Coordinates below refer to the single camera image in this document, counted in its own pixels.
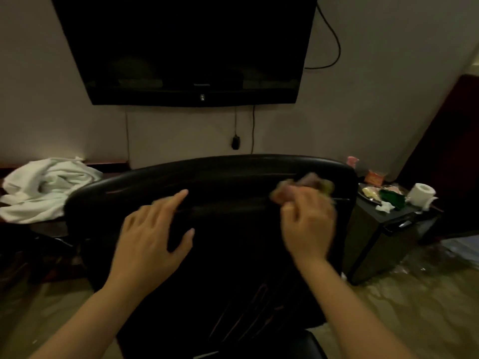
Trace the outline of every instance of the floor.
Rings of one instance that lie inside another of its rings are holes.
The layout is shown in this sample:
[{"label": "floor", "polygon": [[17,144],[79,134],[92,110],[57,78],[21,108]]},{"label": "floor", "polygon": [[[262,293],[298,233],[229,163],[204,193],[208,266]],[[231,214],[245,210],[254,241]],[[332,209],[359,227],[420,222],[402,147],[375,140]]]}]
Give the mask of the floor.
[{"label": "floor", "polygon": [[[392,272],[354,290],[419,358],[479,357],[479,271],[442,246],[419,249]],[[91,294],[85,279],[21,282],[3,293],[0,358],[27,358]],[[328,325],[311,331],[328,358],[342,358]],[[116,343],[104,358],[121,358]]]}]

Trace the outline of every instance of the leather chair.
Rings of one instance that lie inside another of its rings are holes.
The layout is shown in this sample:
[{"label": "leather chair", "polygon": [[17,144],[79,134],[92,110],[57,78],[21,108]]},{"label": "leather chair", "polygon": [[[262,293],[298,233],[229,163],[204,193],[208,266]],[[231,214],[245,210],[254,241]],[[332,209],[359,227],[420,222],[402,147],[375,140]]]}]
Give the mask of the leather chair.
[{"label": "leather chair", "polygon": [[65,205],[70,236],[93,289],[105,283],[123,219],[183,188],[169,249],[196,229],[180,268],[147,296],[117,336],[125,358],[325,358],[306,328],[325,319],[284,248],[279,181],[314,171],[334,182],[338,220],[329,261],[339,273],[357,178],[339,162],[305,156],[218,156],[133,170],[73,193]]}]

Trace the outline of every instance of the tv screen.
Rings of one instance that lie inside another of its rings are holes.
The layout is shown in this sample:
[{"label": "tv screen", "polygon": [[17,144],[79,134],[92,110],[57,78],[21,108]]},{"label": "tv screen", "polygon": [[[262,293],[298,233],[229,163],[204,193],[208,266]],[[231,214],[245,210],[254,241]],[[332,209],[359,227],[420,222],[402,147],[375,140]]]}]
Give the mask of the tv screen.
[{"label": "tv screen", "polygon": [[294,103],[316,0],[52,0],[93,104]]}]

